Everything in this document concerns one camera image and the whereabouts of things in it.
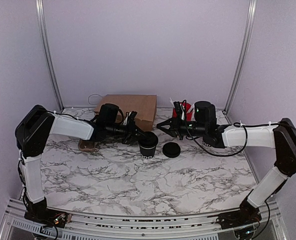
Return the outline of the brown paper bag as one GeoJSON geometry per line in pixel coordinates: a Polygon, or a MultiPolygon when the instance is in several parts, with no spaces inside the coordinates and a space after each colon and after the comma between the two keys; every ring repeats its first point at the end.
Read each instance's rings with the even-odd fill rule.
{"type": "Polygon", "coordinates": [[[137,112],[136,125],[143,131],[152,131],[157,111],[157,96],[142,94],[108,94],[103,97],[95,107],[94,112],[99,113],[103,104],[114,104],[119,106],[124,115],[127,112],[137,112]]]}

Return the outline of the cardboard cup carrier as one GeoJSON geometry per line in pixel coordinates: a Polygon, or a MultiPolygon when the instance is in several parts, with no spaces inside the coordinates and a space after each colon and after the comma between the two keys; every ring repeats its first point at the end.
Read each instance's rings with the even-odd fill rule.
{"type": "Polygon", "coordinates": [[[78,149],[82,152],[94,152],[96,151],[96,142],[80,139],[78,142],[78,149]]]}

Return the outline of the black paper coffee cup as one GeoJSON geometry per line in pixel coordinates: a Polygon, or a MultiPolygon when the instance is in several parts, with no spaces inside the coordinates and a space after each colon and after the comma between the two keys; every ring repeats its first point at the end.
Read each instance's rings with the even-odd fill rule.
{"type": "Polygon", "coordinates": [[[139,146],[140,149],[140,155],[143,160],[150,160],[154,157],[155,151],[156,151],[156,146],[139,146]]]}

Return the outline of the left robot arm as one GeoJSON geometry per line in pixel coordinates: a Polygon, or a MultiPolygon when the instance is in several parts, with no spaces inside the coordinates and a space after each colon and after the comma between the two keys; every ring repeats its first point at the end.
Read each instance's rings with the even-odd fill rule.
{"type": "Polygon", "coordinates": [[[100,142],[108,136],[122,137],[123,144],[132,140],[147,140],[148,134],[135,123],[137,113],[131,112],[116,122],[121,109],[111,103],[101,106],[99,114],[91,120],[78,119],[66,113],[54,113],[35,105],[15,129],[19,150],[17,170],[24,186],[24,217],[28,220],[63,227],[68,214],[47,207],[42,189],[40,162],[50,135],[62,135],[84,141],[100,142]]]}

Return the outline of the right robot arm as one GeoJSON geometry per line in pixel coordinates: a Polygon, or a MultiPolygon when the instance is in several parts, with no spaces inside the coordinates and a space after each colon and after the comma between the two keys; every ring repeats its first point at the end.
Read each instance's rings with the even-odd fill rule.
{"type": "Polygon", "coordinates": [[[289,118],[279,122],[247,125],[241,122],[219,125],[216,108],[208,101],[194,104],[194,119],[187,120],[186,103],[173,103],[175,116],[160,122],[157,129],[183,139],[189,136],[195,141],[217,149],[241,147],[265,147],[275,149],[276,161],[271,170],[241,202],[239,209],[218,215],[217,223],[222,229],[249,225],[261,221],[260,206],[276,194],[296,174],[296,128],[289,118]]]}

